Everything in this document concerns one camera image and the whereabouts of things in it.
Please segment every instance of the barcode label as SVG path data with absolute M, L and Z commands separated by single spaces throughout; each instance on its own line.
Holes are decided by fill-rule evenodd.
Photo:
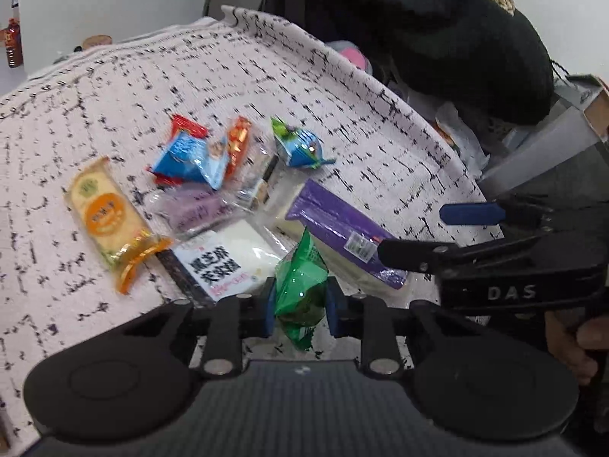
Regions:
M 346 241 L 345 250 L 353 254 L 357 259 L 363 262 L 369 262 L 376 252 L 376 244 L 369 241 L 366 237 L 359 233 L 351 232 L 349 240 Z

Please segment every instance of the pink object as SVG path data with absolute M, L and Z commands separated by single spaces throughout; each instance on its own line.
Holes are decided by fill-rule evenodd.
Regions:
M 366 57 L 363 56 L 359 50 L 356 50 L 355 48 L 345 48 L 340 52 L 340 54 L 348 59 L 357 68 L 362 70 L 366 69 Z

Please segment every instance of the red snack wrapper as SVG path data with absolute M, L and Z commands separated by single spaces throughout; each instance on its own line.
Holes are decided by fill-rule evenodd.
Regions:
M 251 126 L 252 123 L 247 118 L 239 117 L 228 131 L 228 165 L 225 178 L 230 177 L 243 160 Z
M 169 140 L 171 141 L 181 130 L 188 132 L 191 136 L 199 139 L 207 137 L 208 134 L 207 127 L 199 125 L 196 121 L 189 120 L 182 115 L 173 115 L 171 117 L 171 135 L 169 136 Z
M 181 186 L 184 181 L 180 177 L 167 177 L 159 175 L 152 171 L 150 165 L 146 167 L 146 171 L 154 175 L 154 183 L 158 186 Z

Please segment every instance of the green snack wrapper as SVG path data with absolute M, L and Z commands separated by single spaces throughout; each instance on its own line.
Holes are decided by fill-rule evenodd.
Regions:
M 322 143 L 313 132 L 289 126 L 279 118 L 271 118 L 271 126 L 277 154 L 287 166 L 319 168 L 336 162 L 336 158 L 324 159 Z
M 306 229 L 292 257 L 275 268 L 275 316 L 300 350 L 311 348 L 313 331 L 325 314 L 328 267 Z

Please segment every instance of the orange snack wrapper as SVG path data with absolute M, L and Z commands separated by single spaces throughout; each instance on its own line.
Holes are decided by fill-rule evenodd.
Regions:
M 78 173 L 66 201 L 126 294 L 138 264 L 167 249 L 172 241 L 152 232 L 110 175 L 108 157 Z
M 230 177 L 241 164 L 247 151 L 252 123 L 245 117 L 239 117 L 228 131 L 228 165 L 225 178 Z

